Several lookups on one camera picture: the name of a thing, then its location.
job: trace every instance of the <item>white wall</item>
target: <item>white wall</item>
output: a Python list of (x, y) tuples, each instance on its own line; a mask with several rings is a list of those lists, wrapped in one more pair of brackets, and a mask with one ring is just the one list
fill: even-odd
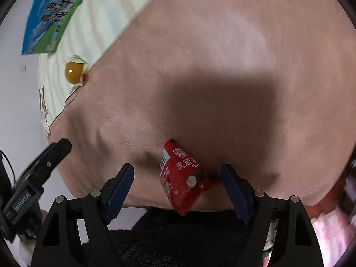
[[(38, 55), (20, 55), (32, 1), (17, 0), (0, 25), (0, 148), (8, 156), (16, 176), (47, 146), (40, 117)], [(4, 165), (12, 179), (6, 161)], [(52, 173), (44, 188), (40, 206), (46, 211), (58, 195), (72, 198), (57, 171)], [(130, 229), (144, 212), (138, 208), (123, 209), (109, 227)], [(85, 238), (85, 226), (81, 224), (79, 229), (81, 237)], [(18, 255), (18, 244), (17, 238), (10, 249), (18, 262), (25, 266)]]

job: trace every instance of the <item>barcode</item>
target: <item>barcode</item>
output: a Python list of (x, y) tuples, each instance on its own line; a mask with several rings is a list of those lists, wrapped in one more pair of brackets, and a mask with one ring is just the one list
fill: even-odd
[(161, 162), (160, 162), (160, 176), (162, 175), (162, 172), (163, 172), (163, 168), (164, 168), (164, 165), (166, 164), (166, 162), (170, 159), (170, 155), (168, 154), (168, 152), (163, 149), (162, 151), (162, 156), (161, 156)]

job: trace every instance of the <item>yellow round object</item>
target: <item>yellow round object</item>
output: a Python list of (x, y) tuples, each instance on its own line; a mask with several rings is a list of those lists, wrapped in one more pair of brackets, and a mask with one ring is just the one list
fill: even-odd
[(65, 66), (65, 78), (70, 84), (77, 84), (81, 81), (81, 75), (83, 73), (83, 64), (76, 62), (68, 62)]

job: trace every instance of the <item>black cable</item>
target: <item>black cable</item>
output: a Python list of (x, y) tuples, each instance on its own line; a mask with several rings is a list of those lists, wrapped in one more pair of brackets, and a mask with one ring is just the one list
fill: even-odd
[(12, 175), (14, 177), (14, 184), (16, 182), (16, 177), (15, 177), (15, 172), (14, 172), (14, 169), (12, 168), (12, 165), (10, 164), (10, 161), (8, 160), (8, 157), (5, 155), (5, 153), (1, 150), (1, 154), (4, 156), (4, 158), (6, 159), (6, 161), (8, 162), (8, 165), (10, 166), (11, 168), (11, 171), (12, 171)]

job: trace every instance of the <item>snack bag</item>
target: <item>snack bag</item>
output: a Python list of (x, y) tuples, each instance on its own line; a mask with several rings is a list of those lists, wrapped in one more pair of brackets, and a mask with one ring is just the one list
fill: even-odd
[(216, 174), (210, 174), (173, 140), (163, 147), (160, 178), (173, 209), (184, 216), (200, 194), (220, 183)]

